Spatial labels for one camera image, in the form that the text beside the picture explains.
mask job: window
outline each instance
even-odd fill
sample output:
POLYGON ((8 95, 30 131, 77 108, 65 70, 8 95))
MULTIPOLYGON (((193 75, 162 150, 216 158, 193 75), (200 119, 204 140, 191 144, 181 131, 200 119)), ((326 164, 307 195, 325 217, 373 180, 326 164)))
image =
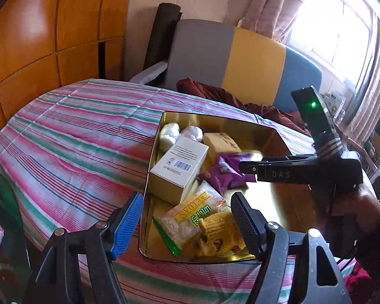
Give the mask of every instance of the window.
POLYGON ((369 61, 372 10, 362 0, 305 0, 288 45, 358 90, 369 61))

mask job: gold metal tray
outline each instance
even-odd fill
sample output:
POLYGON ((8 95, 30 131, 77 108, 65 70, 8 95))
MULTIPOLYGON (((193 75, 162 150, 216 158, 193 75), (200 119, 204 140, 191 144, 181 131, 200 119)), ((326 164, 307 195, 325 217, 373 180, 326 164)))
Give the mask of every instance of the gold metal tray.
MULTIPOLYGON (((200 127, 203 132, 225 132, 238 146, 247 152, 255 153, 254 160, 261 160, 265 156, 291 155, 288 147, 273 128, 258 124, 208 116, 201 114, 163 112, 152 147, 149 170, 161 157, 158 152, 159 132, 161 128, 170 122, 179 124, 183 130, 187 126, 200 127)), ((209 169, 212 165, 206 159, 202 171, 209 169)), ((196 191, 198 182, 190 190, 196 191)), ((191 263, 229 263, 254 259, 247 249, 239 255, 229 257, 193 257, 191 249, 183 251, 179 257, 174 257, 164 244, 162 237, 152 222, 152 216, 162 216, 173 208, 169 203, 148 193, 148 178, 145 186, 144 209, 141 217, 139 231, 139 250, 148 258, 191 263)), ((295 184, 272 184, 266 182, 247 183, 247 187, 228 190, 224 197, 228 203, 231 202, 233 193, 241 191, 249 204, 254 209, 259 209, 268 221, 275 221, 290 231, 306 232, 309 228, 316 226, 316 213, 311 199, 310 190, 306 185, 295 184)))

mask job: yellow knitted glove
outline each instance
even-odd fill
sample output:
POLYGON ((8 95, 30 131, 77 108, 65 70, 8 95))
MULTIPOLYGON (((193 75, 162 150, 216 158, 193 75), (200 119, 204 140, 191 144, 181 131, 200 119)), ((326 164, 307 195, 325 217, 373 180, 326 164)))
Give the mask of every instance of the yellow knitted glove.
POLYGON ((245 243, 231 212, 219 212, 199 219, 201 230, 200 250, 197 257, 225 255, 236 245, 243 249, 245 243))

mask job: tablecloth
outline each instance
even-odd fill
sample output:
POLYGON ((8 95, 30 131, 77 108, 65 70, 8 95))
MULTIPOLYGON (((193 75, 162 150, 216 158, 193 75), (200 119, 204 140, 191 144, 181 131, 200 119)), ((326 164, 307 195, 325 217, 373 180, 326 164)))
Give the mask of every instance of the tablecloth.
MULTIPOLYGON (((293 154, 314 152, 312 139, 305 135, 202 98, 97 79, 61 87, 27 104, 0 131, 0 174, 15 192, 27 237, 42 249, 58 227, 69 232, 87 229, 107 219, 133 191, 143 192, 152 143, 165 110, 273 127, 293 154)), ((287 302, 294 261, 290 256, 279 303, 287 302)), ((80 267, 89 280, 84 256, 80 267)), ((259 263, 149 260, 138 250, 137 229, 114 267, 129 303, 244 303, 259 263)))

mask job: couch backrest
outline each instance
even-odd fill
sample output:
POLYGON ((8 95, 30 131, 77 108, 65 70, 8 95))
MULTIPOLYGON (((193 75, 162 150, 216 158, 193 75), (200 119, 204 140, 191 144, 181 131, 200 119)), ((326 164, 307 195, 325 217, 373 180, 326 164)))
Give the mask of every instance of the couch backrest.
POLYGON ((300 53, 263 35, 228 24, 183 19, 177 24, 165 88, 180 79, 221 87, 243 103, 297 109, 290 92, 319 90, 321 70, 300 53))

